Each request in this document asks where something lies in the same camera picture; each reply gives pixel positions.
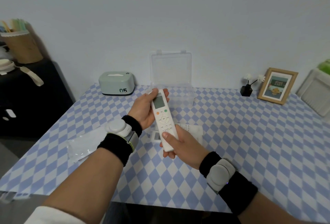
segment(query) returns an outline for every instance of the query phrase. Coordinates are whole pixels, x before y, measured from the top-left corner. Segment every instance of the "black cabinet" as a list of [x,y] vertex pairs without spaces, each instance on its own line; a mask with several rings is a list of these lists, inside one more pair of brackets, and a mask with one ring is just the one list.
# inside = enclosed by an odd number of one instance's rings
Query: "black cabinet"
[[[19,64],[36,73],[40,87],[18,68],[0,75],[0,138],[40,138],[73,104],[54,64]],[[11,117],[11,109],[16,117]]]

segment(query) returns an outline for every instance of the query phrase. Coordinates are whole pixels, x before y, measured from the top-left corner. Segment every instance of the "person's right hand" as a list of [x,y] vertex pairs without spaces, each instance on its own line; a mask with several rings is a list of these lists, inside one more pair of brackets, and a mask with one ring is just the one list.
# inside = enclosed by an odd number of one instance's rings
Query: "person's right hand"
[[184,163],[192,168],[199,169],[201,162],[210,151],[199,144],[188,131],[179,125],[175,125],[175,127],[179,140],[167,132],[163,132],[162,134],[167,143],[174,148],[174,151],[171,152],[163,151],[163,157],[169,156],[174,159],[175,155],[177,155]]

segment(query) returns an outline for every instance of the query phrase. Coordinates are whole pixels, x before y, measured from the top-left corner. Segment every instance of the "picture frame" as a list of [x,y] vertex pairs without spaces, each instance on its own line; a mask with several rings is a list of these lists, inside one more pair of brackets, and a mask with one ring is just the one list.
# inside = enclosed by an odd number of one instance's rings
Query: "picture frame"
[[289,96],[297,75],[297,72],[269,68],[257,98],[283,105]]

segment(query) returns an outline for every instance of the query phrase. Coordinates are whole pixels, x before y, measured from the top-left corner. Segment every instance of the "white wrist tracker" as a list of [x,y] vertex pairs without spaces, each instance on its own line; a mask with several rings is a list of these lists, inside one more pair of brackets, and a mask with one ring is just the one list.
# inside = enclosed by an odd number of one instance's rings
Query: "white wrist tracker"
[[132,131],[132,127],[128,125],[123,119],[114,119],[105,125],[105,131],[111,134],[116,134],[126,140],[127,144],[132,147],[134,151],[139,143],[138,135]]
[[235,171],[235,167],[229,161],[221,159],[211,167],[206,176],[206,182],[218,194],[228,184]]

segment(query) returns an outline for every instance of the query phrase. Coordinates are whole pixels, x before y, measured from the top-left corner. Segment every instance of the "diamond pattern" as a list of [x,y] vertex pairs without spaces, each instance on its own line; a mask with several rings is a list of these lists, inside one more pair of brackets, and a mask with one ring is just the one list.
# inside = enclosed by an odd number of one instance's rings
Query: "diamond pattern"
[[[131,96],[104,96],[94,84],[2,177],[0,190],[49,195],[79,163],[68,139],[128,113],[148,86]],[[179,88],[170,95],[182,94]],[[196,88],[194,107],[171,108],[174,122],[203,127],[204,146],[230,159],[266,197],[306,221],[330,222],[330,125],[296,95],[283,106],[242,97],[235,89]],[[179,158],[163,158],[151,128],[130,156],[114,201],[229,212],[200,173]]]

